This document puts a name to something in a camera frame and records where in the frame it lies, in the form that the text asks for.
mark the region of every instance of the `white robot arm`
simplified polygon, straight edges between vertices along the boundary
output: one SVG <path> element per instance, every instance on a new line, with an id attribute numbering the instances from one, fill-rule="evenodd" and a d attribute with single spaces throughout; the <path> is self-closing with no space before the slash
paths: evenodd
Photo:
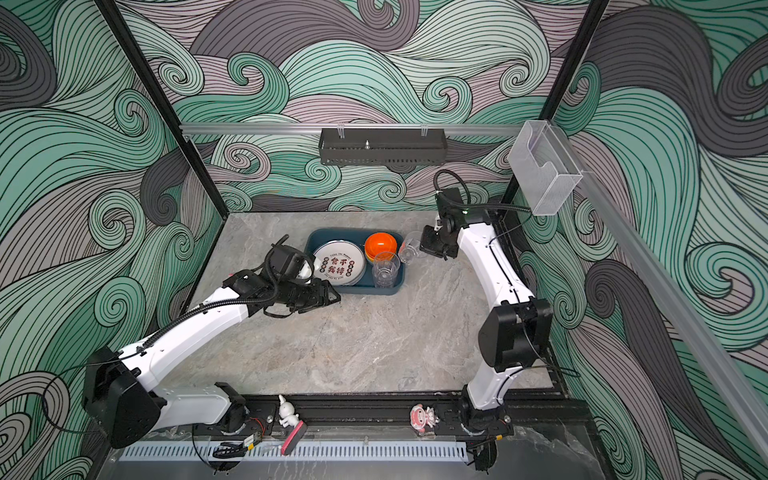
<path id="1" fill-rule="evenodd" d="M 446 259 L 461 250 L 488 299 L 491 312 L 478 334 L 484 362 L 465 387 L 468 405 L 463 412 L 464 424 L 481 431 L 504 402 L 515 374 L 538 358 L 549 334 L 551 308 L 520 280 L 495 241 L 499 232 L 487 212 L 457 207 L 445 199 L 451 193 L 458 195 L 450 190 L 438 195 L 439 225 L 425 227 L 422 250 Z M 284 303 L 291 312 L 303 313 L 340 300 L 327 281 L 312 278 L 313 259 L 282 245 L 286 238 L 267 255 L 264 265 L 270 268 L 261 273 L 242 270 L 169 326 L 117 353 L 104 347 L 91 356 L 88 363 L 101 364 L 86 371 L 83 406 L 113 448 L 173 425 L 225 423 L 224 431 L 233 432 L 243 424 L 243 397 L 226 383 L 165 389 L 160 382 L 181 360 L 256 311 L 275 316 L 266 308 Z"/>

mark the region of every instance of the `marble table surface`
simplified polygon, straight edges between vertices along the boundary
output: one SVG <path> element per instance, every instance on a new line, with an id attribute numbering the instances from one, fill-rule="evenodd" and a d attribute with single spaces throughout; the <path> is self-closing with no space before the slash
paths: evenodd
<path id="1" fill-rule="evenodd" d="M 230 215 L 191 305 L 230 273 L 259 265 L 285 233 L 286 245 L 302 250 L 321 227 L 405 235 L 434 219 L 434 211 Z M 346 294 L 341 303 L 286 319 L 258 313 L 187 357 L 162 385 L 228 382 L 252 394 L 460 389 L 482 361 L 477 333 L 488 315 L 485 295 L 462 254 L 417 262 L 393 296 Z M 523 372 L 515 384 L 549 386 L 544 368 Z"/>

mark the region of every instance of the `metal rail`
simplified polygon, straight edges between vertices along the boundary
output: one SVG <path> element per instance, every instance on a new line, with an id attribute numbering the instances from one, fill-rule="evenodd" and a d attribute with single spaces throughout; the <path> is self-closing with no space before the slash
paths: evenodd
<path id="1" fill-rule="evenodd" d="M 205 122 L 181 124 L 185 136 L 191 135 L 320 135 L 324 128 L 441 128 L 446 135 L 482 135 L 487 137 L 515 137 L 522 124 L 288 124 L 277 122 Z"/>

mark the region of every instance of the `glass cup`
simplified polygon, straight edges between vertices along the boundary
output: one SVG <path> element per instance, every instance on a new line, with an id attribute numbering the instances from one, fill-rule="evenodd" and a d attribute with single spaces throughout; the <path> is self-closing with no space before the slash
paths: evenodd
<path id="1" fill-rule="evenodd" d="M 381 252 L 373 258 L 373 284 L 376 288 L 395 286 L 400 259 L 392 252 Z"/>
<path id="2" fill-rule="evenodd" d="M 427 254 L 422 252 L 419 247 L 422 244 L 422 233 L 411 232 L 406 235 L 406 239 L 402 241 L 398 257 L 405 265 L 410 265 L 413 260 L 417 258 L 426 257 Z"/>

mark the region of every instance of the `wave pattern wallpaper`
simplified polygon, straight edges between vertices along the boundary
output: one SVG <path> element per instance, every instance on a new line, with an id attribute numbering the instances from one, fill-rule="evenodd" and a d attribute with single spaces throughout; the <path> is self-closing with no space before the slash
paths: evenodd
<path id="1" fill-rule="evenodd" d="M 0 476 L 84 478 L 54 374 L 176 315 L 221 218 L 92 0 L 0 2 Z M 83 369 L 46 394 L 67 429 Z"/>
<path id="2" fill-rule="evenodd" d="M 118 3 L 182 122 L 334 124 L 537 118 L 587 8 L 564 0 Z M 318 137 L 196 140 L 233 211 L 434 207 L 435 167 L 323 166 Z M 448 168 L 475 201 L 503 193 L 512 141 L 450 139 Z"/>
<path id="3" fill-rule="evenodd" d="M 609 15 L 555 120 L 768 400 L 768 2 Z M 589 199 L 577 190 L 522 229 L 515 247 L 555 307 L 558 361 L 581 373 L 568 386 L 618 478 L 768 478 Z"/>

